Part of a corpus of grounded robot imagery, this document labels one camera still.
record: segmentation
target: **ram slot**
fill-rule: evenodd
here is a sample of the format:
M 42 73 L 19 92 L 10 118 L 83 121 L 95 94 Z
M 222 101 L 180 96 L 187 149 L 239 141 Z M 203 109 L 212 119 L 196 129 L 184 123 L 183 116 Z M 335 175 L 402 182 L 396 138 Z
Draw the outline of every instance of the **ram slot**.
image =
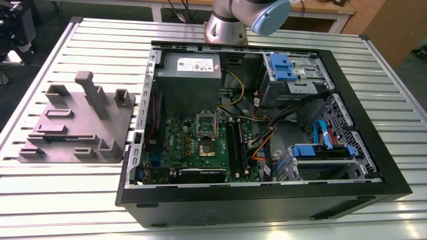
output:
M 230 165 L 230 172 L 235 175 L 239 173 L 238 167 L 238 152 L 236 152 L 236 144 L 235 144 L 235 134 L 234 134 L 234 123 L 227 122 L 226 127 L 226 134 L 227 134 L 227 149 L 228 149 L 228 165 Z
M 242 158 L 242 167 L 243 167 L 243 172 L 244 170 L 248 169 L 248 157 L 247 157 L 247 144 L 246 144 L 246 137 L 243 134 L 243 127 L 242 127 L 242 122 L 238 122 L 238 128 L 239 128 L 239 145 L 240 145 L 240 158 Z

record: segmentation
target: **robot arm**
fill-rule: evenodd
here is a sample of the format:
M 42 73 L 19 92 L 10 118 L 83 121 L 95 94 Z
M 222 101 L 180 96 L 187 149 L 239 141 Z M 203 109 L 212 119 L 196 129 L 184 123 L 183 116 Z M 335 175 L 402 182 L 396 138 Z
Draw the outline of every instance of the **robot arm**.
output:
M 206 40 L 218 44 L 244 44 L 247 27 L 258 35 L 268 36 L 280 28 L 290 13 L 290 0 L 215 0 Z

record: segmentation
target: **yellow wire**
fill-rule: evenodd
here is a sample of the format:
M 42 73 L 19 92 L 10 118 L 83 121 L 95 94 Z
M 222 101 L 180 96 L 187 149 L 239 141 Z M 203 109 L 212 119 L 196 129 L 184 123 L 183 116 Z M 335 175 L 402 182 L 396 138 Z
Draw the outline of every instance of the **yellow wire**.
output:
M 266 145 L 268 139 L 274 136 L 274 133 L 270 134 L 270 136 L 266 138 L 266 140 L 262 142 L 262 144 L 259 145 L 256 151 L 252 154 L 252 159 L 255 159 L 256 153 L 262 150 L 263 146 Z
M 244 86 L 243 81 L 240 80 L 240 78 L 231 71 L 228 71 L 228 70 L 222 70 L 222 71 L 228 73 L 239 81 L 240 86 L 242 86 L 242 93 L 240 93 L 239 99 L 236 101 L 231 102 L 231 103 L 218 105 L 220 107 L 227 107 L 227 106 L 235 105 L 243 99 L 243 96 L 246 94 L 246 86 Z

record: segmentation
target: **worktable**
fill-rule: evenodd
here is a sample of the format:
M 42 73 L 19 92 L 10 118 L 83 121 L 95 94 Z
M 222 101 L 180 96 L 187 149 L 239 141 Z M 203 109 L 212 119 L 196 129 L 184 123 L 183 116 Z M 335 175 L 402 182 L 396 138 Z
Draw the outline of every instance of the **worktable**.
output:
M 186 9 L 182 0 L 170 0 L 176 9 Z M 311 19 L 330 19 L 334 24 L 328 30 L 330 33 L 339 34 L 346 26 L 350 17 L 356 14 L 356 10 L 350 4 L 346 3 L 343 7 L 336 6 L 332 2 L 320 0 L 303 0 L 304 1 L 304 18 Z M 163 22 L 162 9 L 171 8 L 168 0 L 60 0 L 66 3 L 86 3 L 86 4 L 107 4 L 122 6 L 150 7 L 152 12 L 152 21 Z M 212 11 L 214 0 L 188 0 L 188 8 L 191 10 Z M 292 5 L 290 13 L 291 17 L 299 17 L 302 14 L 302 4 Z
M 339 219 L 144 229 L 124 208 L 115 206 L 120 163 L 19 163 L 19 150 L 46 108 L 44 92 L 51 84 L 83 91 L 74 83 L 75 74 L 92 71 L 94 82 L 106 92 L 127 89 L 140 95 L 151 41 L 204 39 L 202 25 L 90 18 L 74 21 L 0 134 L 0 238 L 427 238 L 427 115 L 371 42 L 358 35 L 279 30 L 259 37 L 248 31 L 248 43 L 332 51 L 414 191 L 398 201 L 378 203 Z

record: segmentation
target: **wooden cabinet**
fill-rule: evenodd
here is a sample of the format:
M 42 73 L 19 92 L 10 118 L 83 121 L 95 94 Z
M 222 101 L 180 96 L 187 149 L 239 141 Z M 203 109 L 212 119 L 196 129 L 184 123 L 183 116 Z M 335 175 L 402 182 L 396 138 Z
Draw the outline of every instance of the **wooden cabinet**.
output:
M 350 0 L 356 14 L 343 34 L 368 35 L 395 68 L 427 36 L 427 0 Z

